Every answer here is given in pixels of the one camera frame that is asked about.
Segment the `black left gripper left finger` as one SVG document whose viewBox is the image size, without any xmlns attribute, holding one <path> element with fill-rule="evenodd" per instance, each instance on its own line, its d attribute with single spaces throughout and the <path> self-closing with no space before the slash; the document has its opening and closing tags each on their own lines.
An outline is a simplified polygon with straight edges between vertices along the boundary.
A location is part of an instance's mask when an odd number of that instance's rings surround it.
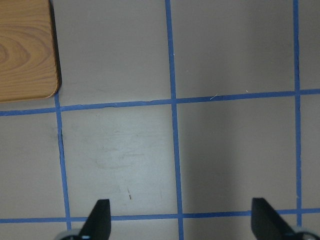
<svg viewBox="0 0 320 240">
<path fill-rule="evenodd" d="M 82 226 L 80 240 L 108 240 L 111 235 L 111 208 L 109 199 L 99 199 Z"/>
</svg>

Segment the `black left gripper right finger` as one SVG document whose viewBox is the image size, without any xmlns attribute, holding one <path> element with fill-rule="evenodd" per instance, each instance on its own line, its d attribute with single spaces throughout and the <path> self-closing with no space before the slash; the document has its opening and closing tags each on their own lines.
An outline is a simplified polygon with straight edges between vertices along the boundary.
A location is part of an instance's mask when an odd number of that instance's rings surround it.
<svg viewBox="0 0 320 240">
<path fill-rule="evenodd" d="M 297 240 L 295 231 L 264 198 L 252 199 L 250 225 L 257 240 Z"/>
</svg>

